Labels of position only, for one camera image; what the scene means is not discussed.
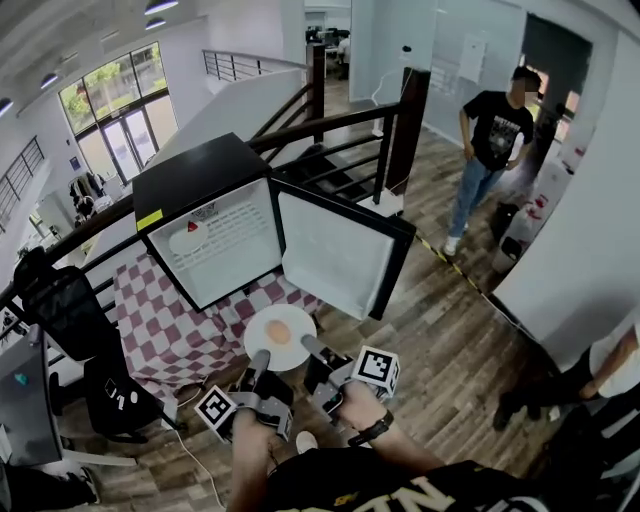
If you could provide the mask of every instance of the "hand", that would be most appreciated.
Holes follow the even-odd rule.
[[[372,427],[387,413],[386,407],[365,383],[349,382],[343,391],[344,402],[338,409],[338,416],[359,432]]]
[[[241,462],[251,463],[269,456],[277,440],[276,431],[258,421],[251,409],[240,409],[233,419],[233,455]]]
[[[465,144],[464,145],[464,157],[467,159],[467,162],[473,160],[473,157],[476,156],[476,150],[473,147],[473,144]]]
[[[580,398],[582,398],[583,400],[591,400],[594,396],[596,396],[599,388],[600,386],[596,385],[596,383],[593,381],[587,383],[587,385],[580,390]]]

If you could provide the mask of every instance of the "open fridge door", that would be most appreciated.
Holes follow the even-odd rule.
[[[381,319],[415,226],[282,174],[269,184],[287,280],[354,318]]]

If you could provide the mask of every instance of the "yellow label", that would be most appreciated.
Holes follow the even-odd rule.
[[[154,222],[158,222],[162,218],[162,210],[157,210],[153,212],[151,215],[147,215],[144,219],[140,219],[136,226],[138,227],[138,231],[142,231],[147,226],[151,226]]]

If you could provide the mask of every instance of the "black office chair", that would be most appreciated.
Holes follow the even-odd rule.
[[[38,247],[16,267],[14,286],[29,320],[49,334],[60,352],[85,362],[85,397],[97,433],[112,441],[145,443],[147,439],[137,430],[157,418],[179,428],[158,401],[129,376],[120,333],[107,319],[80,269],[53,268]],[[58,379],[55,374],[52,377],[52,408],[59,413]]]

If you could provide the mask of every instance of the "checkered tablecloth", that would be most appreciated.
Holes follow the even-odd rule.
[[[167,402],[175,402],[180,387],[224,370],[244,354],[242,335],[256,312],[292,304],[311,314],[320,306],[277,271],[197,313],[146,254],[117,269],[114,290],[129,374]]]

